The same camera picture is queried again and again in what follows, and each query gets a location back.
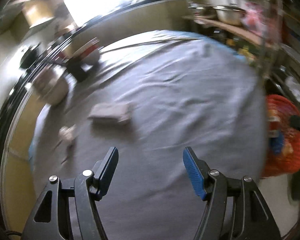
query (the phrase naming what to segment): blue object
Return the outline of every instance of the blue object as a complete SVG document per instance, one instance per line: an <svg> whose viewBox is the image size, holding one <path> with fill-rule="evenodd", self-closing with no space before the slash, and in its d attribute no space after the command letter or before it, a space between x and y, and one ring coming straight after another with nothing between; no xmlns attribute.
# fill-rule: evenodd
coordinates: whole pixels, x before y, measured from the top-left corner
<svg viewBox="0 0 300 240"><path fill-rule="evenodd" d="M283 144L284 144L284 135L281 131L279 131L279 136L276 138L270 138L269 140L270 149L274 153L274 155L278 155L281 153Z"/></svg>
<svg viewBox="0 0 300 240"><path fill-rule="evenodd" d="M204 178L195 163L195 160L191 156L190 152L187 149L183 150L183 164L186 167L189 179L191 181L192 187L194 192L204 200L205 196L207 195L206 190L204 189Z"/></svg>

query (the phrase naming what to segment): gray tablecloth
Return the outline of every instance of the gray tablecloth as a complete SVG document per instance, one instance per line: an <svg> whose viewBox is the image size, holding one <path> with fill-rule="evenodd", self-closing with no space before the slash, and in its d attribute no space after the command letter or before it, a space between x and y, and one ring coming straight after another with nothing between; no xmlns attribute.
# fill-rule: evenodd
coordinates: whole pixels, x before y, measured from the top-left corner
<svg viewBox="0 0 300 240"><path fill-rule="evenodd" d="M199 40L182 40L198 37ZM191 33L154 31L116 42L181 39L104 53L83 83L71 82L67 100L38 117L32 149L37 194L50 175L75 178L116 146L120 157L108 194L97 203L109 239L192 239L205 204L182 162L191 146L210 168L258 180L266 156L266 112L257 77L234 51ZM130 101L127 127L92 125L96 103ZM58 131L78 127L66 150ZM74 226L78 239L78 228Z"/></svg>

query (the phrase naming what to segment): black cable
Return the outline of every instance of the black cable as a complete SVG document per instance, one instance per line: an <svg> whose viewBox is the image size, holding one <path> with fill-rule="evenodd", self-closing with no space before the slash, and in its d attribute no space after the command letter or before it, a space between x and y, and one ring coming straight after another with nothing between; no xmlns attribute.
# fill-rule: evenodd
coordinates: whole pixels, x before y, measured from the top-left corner
<svg viewBox="0 0 300 240"><path fill-rule="evenodd" d="M22 236L22 233L13 230L6 230L5 234L7 236Z"/></svg>

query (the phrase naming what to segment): red plastic basket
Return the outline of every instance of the red plastic basket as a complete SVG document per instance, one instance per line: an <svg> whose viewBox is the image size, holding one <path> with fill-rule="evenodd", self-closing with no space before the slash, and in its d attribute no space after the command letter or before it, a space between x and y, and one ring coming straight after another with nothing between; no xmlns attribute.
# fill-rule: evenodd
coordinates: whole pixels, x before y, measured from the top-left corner
<svg viewBox="0 0 300 240"><path fill-rule="evenodd" d="M277 176L283 173L294 173L300 170L300 132L290 127L289 119L292 115L299 115L298 109L285 97L279 95L267 96L268 109L278 111L281 131L284 138L291 143L293 153L283 156L274 155L268 151L263 177Z"/></svg>

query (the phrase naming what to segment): silver bolt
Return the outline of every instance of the silver bolt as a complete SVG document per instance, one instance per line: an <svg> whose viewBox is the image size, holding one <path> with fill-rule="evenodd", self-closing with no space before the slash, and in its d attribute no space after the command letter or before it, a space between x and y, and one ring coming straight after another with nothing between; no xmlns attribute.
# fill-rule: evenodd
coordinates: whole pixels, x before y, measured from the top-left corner
<svg viewBox="0 0 300 240"><path fill-rule="evenodd" d="M89 177L91 174L92 174L91 170L85 170L85 171L82 172L82 175L86 176L86 177Z"/></svg>
<svg viewBox="0 0 300 240"><path fill-rule="evenodd" d="M251 182L252 181L252 178L249 177L249 176L244 176L243 179L244 179L245 182Z"/></svg>
<svg viewBox="0 0 300 240"><path fill-rule="evenodd" d="M216 177L216 176L219 176L220 173L219 173L219 171L217 171L217 170L211 170L211 171L210 171L210 174L211 174L212 176L215 176L215 177Z"/></svg>
<svg viewBox="0 0 300 240"><path fill-rule="evenodd" d="M58 179L58 177L56 175L52 175L49 180L50 182L55 182Z"/></svg>

